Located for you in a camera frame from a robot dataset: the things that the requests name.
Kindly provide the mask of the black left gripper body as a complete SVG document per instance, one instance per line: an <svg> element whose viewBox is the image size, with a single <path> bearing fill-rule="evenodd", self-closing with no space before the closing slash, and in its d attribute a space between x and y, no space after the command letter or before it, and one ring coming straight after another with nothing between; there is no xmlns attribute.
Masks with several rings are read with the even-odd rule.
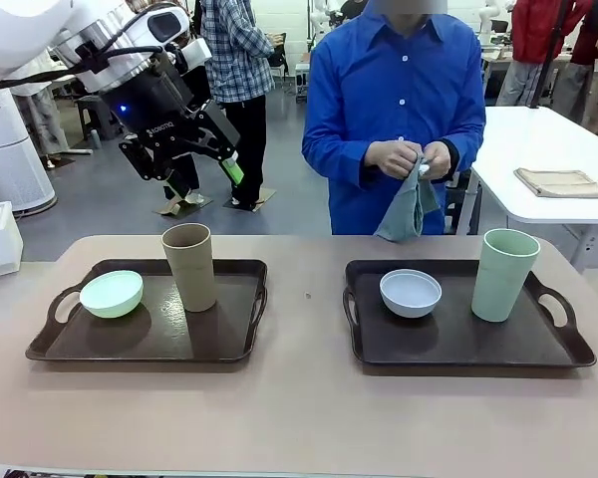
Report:
<svg viewBox="0 0 598 478"><path fill-rule="evenodd" d="M120 123L138 136L162 133L196 140L189 107L194 94L170 62L157 62L99 97Z"/></svg>

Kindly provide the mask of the person's right hand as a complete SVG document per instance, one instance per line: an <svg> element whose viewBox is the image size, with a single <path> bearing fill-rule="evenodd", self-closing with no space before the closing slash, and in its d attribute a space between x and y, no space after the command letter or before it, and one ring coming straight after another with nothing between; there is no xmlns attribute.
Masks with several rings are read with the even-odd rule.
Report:
<svg viewBox="0 0 598 478"><path fill-rule="evenodd" d="M406 179L423 155L419 144L405 140L373 141L364 156L364 165L377 167L384 174Z"/></svg>

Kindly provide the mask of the person's left hand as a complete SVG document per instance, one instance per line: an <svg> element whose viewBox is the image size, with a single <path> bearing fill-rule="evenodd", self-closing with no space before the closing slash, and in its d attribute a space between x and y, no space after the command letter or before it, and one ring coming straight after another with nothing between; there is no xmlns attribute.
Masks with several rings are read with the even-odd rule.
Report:
<svg viewBox="0 0 598 478"><path fill-rule="evenodd" d="M429 167L423 175L429 181L443 179L451 170L449 148L441 141L429 143L423 150L425 165Z"/></svg>

